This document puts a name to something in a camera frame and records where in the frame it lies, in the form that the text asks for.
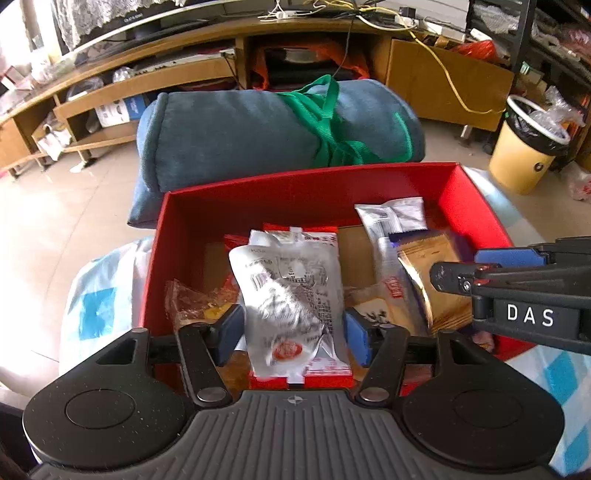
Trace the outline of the purple wafer biscuit packet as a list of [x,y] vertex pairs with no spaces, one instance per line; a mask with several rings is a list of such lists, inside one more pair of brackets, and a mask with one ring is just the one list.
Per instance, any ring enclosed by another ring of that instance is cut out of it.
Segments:
[[436,303],[439,292],[432,285],[430,270],[434,265],[434,230],[416,229],[391,232],[376,240],[376,275],[379,280],[396,277],[415,306],[414,331],[416,334],[434,336],[437,328]]

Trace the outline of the clear bag fried snack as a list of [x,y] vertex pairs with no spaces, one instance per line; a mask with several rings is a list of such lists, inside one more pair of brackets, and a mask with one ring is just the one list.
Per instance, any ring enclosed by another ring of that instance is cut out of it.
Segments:
[[174,330],[193,323],[213,324],[228,312],[238,299],[238,284],[231,276],[219,288],[203,293],[178,280],[168,281],[164,307]]

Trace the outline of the bread bun in wrapper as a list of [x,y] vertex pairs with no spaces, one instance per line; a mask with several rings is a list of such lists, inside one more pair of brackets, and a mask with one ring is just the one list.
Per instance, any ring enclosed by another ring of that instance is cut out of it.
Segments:
[[409,302],[396,278],[365,288],[346,289],[345,304],[372,325],[393,324],[406,328],[411,334],[417,333]]

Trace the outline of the silver white snack packet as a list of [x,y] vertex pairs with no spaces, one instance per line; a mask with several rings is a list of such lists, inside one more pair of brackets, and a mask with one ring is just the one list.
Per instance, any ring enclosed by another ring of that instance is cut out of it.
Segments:
[[422,197],[395,199],[381,205],[356,204],[355,209],[373,243],[389,239],[391,234],[428,229]]

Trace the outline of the red cardboard box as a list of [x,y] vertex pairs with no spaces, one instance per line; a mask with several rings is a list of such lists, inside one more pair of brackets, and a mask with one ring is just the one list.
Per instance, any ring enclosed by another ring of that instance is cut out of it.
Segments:
[[499,217],[455,163],[314,169],[185,188],[163,200],[140,324],[154,337],[172,334],[164,308],[167,282],[177,279],[204,292],[221,286],[229,273],[224,235],[247,235],[266,224],[345,228],[342,278],[362,286],[373,259],[356,205],[416,196],[425,201],[429,227],[455,232],[471,253],[512,246]]

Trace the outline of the white plastic bag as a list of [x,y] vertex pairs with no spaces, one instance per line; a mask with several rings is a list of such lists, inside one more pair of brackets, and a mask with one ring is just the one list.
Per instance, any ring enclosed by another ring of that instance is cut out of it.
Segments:
[[583,169],[578,163],[571,162],[561,170],[560,177],[572,199],[587,203],[591,201],[591,173],[589,171]]

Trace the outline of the blue checkered tablecloth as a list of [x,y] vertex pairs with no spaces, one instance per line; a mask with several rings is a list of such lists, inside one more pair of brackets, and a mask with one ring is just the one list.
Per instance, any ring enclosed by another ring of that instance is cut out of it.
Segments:
[[[76,274],[61,322],[60,374],[139,324],[153,238],[144,237],[96,258]],[[561,474],[590,471],[590,357],[537,346],[508,364],[551,393],[565,414],[565,431],[550,465]]]

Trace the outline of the yellow trash bin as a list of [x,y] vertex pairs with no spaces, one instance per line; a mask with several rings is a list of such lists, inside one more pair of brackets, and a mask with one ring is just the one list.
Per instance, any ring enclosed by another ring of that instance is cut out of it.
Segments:
[[568,152],[571,137],[560,125],[542,120],[547,112],[538,104],[510,95],[489,173],[506,190],[530,193],[557,156]]

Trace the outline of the blue rolled blanket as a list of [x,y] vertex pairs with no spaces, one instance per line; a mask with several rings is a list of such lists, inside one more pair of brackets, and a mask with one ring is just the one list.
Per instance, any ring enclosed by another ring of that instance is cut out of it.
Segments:
[[425,143],[412,108],[372,79],[325,75],[287,92],[161,93],[139,120],[127,223],[155,227],[173,190],[312,168],[420,162]]

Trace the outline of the wooden TV cabinet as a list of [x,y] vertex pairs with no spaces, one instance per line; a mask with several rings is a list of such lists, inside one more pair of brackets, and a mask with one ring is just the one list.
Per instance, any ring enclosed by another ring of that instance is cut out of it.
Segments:
[[[392,88],[425,119],[468,125],[493,131],[498,125],[505,99],[515,81],[511,71],[466,57],[451,50],[423,45],[429,33],[389,32],[360,20],[304,19],[263,22],[256,18],[225,21],[149,42],[117,55],[94,61],[67,72],[37,91],[1,117],[1,168],[9,171],[43,158],[32,134],[48,113],[54,113],[71,133],[67,152],[88,159],[93,149],[134,140],[137,124],[109,126],[88,134],[83,114],[116,100],[169,87],[235,79],[243,88],[252,87],[253,76],[263,72],[263,47],[315,46],[329,40],[341,41],[344,53],[339,68],[359,57],[367,60],[367,74]],[[222,56],[184,65],[164,67],[130,79],[109,83],[69,101],[69,87],[102,74],[110,74],[138,61],[178,53],[185,47],[214,47],[228,44],[235,50]]]

